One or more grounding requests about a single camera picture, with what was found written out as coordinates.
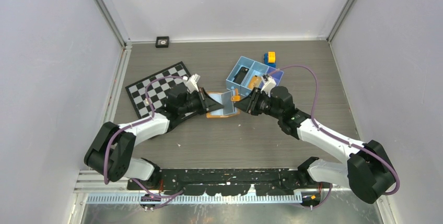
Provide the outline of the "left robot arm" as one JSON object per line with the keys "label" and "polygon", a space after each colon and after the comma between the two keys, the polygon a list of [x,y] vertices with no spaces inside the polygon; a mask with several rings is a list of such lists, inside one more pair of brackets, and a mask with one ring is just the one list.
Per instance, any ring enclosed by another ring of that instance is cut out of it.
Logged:
{"label": "left robot arm", "polygon": [[100,173],[104,182],[116,182],[123,177],[138,179],[149,190],[160,183],[156,166],[144,158],[134,158],[134,147],[145,140],[172,131],[193,113],[206,114],[223,109],[204,88],[189,91],[178,84],[167,92],[162,106],[151,116],[117,125],[104,123],[84,156],[84,164]]}

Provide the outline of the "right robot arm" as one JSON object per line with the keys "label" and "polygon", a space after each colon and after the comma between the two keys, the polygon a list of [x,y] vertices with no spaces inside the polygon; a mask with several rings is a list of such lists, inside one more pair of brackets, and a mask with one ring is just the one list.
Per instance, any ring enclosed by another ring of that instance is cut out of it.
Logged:
{"label": "right robot arm", "polygon": [[255,88],[234,106],[250,115],[277,119],[280,129],[297,140],[313,144],[338,160],[312,158],[299,166],[298,181],[304,187],[327,182],[350,189],[365,203],[396,193],[400,179],[382,144],[355,140],[319,124],[296,108],[288,89],[282,86],[262,91]]}

